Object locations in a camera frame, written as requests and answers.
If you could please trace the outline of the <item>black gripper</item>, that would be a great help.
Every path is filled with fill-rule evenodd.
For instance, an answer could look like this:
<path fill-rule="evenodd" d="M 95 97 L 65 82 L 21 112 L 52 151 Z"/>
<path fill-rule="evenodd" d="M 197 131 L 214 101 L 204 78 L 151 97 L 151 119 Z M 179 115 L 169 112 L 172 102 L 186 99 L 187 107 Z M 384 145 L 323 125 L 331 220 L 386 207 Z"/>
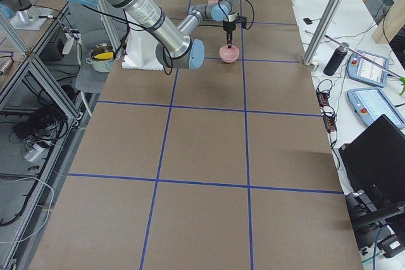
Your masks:
<path fill-rule="evenodd" d="M 232 48 L 233 31 L 237 28 L 237 20 L 234 21 L 222 21 L 222 28 L 227 34 L 227 48 Z"/>

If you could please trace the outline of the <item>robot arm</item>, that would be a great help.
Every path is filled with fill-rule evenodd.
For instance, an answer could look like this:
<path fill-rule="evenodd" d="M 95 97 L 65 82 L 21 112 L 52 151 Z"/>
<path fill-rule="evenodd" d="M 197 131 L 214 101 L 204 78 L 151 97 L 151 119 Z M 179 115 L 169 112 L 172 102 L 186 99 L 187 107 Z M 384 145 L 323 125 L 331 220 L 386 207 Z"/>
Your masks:
<path fill-rule="evenodd" d="M 96 6 L 97 0 L 65 0 L 82 5 Z M 205 49 L 199 39 L 192 39 L 191 33 L 204 20 L 221 22 L 227 33 L 227 47 L 232 46 L 232 32 L 238 23 L 246 19 L 239 15 L 235 0 L 218 0 L 213 4 L 190 7 L 188 15 L 175 26 L 165 12 L 153 0 L 106 0 L 112 6 L 123 9 L 136 24 L 158 42 L 155 54 L 158 61 L 167 68 L 198 69 L 202 66 Z"/>
<path fill-rule="evenodd" d="M 1 0 L 1 13 L 17 30 L 40 30 L 53 10 L 36 8 L 31 0 Z"/>

